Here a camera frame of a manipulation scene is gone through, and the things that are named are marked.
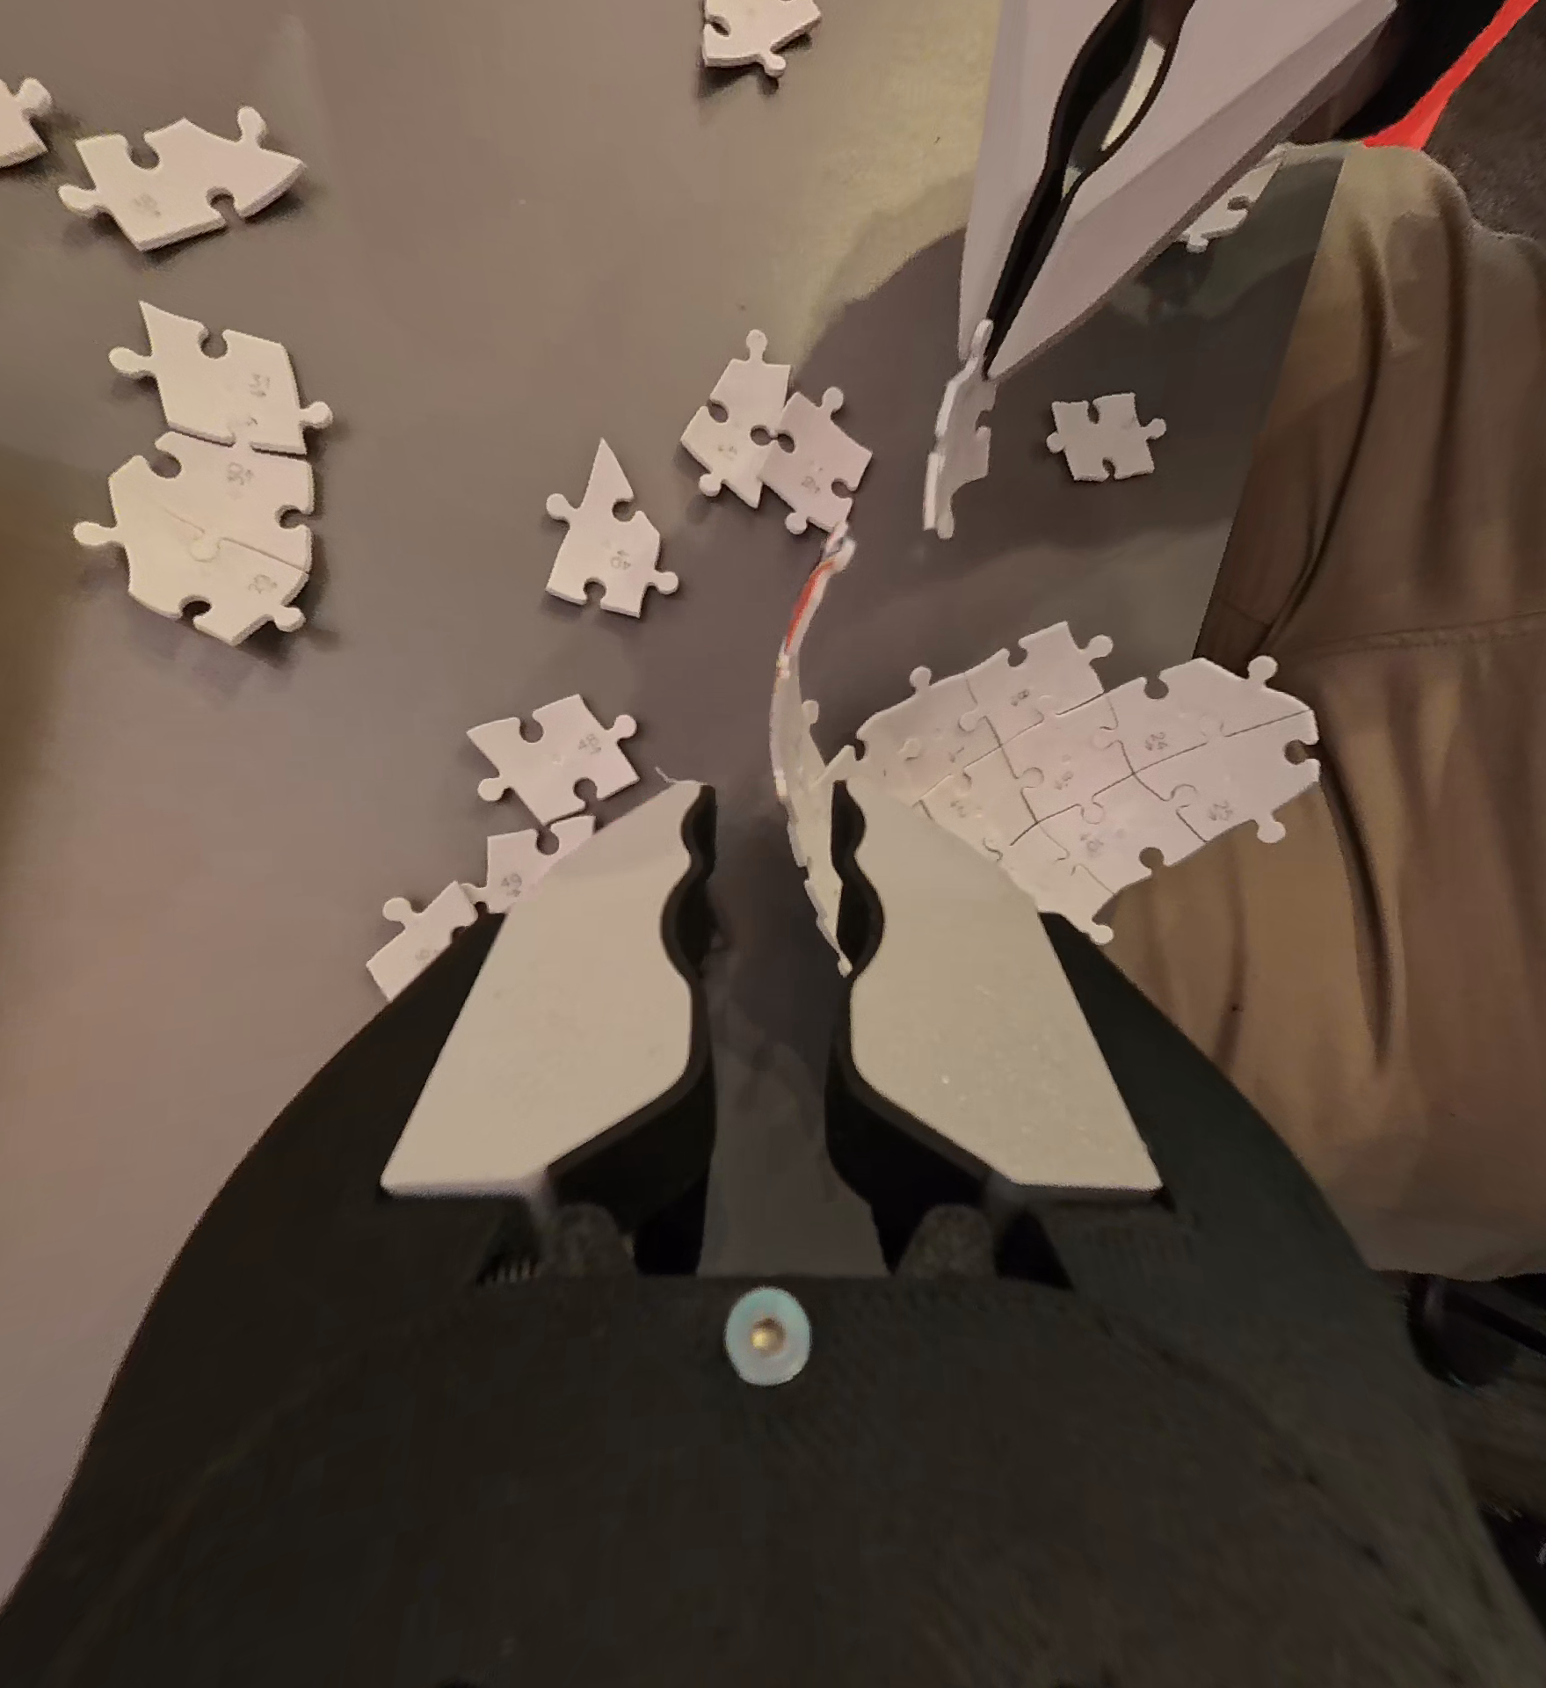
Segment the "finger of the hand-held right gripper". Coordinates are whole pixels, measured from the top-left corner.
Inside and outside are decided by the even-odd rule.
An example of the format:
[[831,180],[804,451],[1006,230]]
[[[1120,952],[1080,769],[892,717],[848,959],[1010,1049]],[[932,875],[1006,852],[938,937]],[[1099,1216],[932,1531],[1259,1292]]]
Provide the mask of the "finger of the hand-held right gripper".
[[1085,321],[1370,49],[1386,1],[1119,1],[1119,108],[1027,302],[1003,377]]
[[1003,358],[1017,312],[1119,108],[1117,1],[999,6],[959,272],[959,349]]

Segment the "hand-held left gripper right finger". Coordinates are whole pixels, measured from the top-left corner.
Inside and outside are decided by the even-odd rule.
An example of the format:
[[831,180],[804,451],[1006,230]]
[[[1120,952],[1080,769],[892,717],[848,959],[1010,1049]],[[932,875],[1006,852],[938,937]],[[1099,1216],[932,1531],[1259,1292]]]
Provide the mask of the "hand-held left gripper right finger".
[[867,1104],[1011,1197],[1161,1191],[1034,900],[866,777],[831,799],[841,1053]]

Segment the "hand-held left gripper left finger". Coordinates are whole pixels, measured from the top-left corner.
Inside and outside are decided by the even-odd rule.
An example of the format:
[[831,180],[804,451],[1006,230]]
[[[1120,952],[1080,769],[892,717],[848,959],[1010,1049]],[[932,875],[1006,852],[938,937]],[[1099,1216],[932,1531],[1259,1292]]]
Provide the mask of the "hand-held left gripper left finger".
[[390,1197],[671,1204],[713,1144],[711,785],[667,784],[502,917],[383,1169]]

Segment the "curved assembled puzzle ball section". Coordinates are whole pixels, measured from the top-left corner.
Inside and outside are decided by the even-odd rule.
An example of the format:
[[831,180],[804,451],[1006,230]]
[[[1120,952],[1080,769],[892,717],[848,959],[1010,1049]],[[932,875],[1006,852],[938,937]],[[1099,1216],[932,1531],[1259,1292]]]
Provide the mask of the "curved assembled puzzle ball section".
[[831,792],[857,777],[968,843],[1096,942],[1103,907],[1152,868],[1252,828],[1286,833],[1278,812],[1319,778],[1312,706],[1273,685],[1275,662],[1243,673],[1192,657],[1152,678],[1103,687],[1112,641],[1078,641],[1066,622],[968,669],[910,673],[904,697],[869,715],[825,755],[799,653],[825,585],[852,558],[848,529],[827,537],[780,648],[769,757],[792,856],[820,931],[839,952],[839,870],[831,859]]

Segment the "three joined white puzzle pieces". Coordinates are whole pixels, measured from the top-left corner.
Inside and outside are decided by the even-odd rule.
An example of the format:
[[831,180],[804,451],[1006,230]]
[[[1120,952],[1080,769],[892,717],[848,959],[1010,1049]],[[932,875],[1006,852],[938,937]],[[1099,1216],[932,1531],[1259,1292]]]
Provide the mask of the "three joined white puzzle pieces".
[[316,472],[310,435],[332,423],[302,395],[289,349],[237,328],[210,328],[142,302],[149,346],[108,351],[110,367],[149,379],[166,421],[152,453],[107,479],[108,516],[72,527],[86,551],[117,550],[142,608],[237,646],[305,622],[314,566]]

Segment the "orange black-striped object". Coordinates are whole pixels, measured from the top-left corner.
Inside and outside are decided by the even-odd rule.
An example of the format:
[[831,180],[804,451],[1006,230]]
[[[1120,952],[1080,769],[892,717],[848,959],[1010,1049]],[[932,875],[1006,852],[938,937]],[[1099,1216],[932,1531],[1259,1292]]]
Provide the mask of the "orange black-striped object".
[[1407,40],[1342,135],[1366,147],[1424,151],[1452,96],[1498,50],[1533,1],[1398,3]]

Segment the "person's beige trousers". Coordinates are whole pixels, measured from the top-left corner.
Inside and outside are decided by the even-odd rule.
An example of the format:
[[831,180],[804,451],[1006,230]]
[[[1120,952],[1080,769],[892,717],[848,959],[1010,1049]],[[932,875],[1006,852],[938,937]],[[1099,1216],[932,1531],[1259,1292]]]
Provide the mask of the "person's beige trousers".
[[1546,247],[1349,145],[1198,652],[1319,726],[1112,958],[1384,1271],[1546,1272]]

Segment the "black bag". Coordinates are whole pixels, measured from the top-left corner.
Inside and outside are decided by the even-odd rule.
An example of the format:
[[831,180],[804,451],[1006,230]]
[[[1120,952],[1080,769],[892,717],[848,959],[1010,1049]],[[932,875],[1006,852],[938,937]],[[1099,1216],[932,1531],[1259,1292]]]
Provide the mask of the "black bag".
[[1482,1522],[1546,1638],[1546,1272],[1412,1274],[1400,1297]]

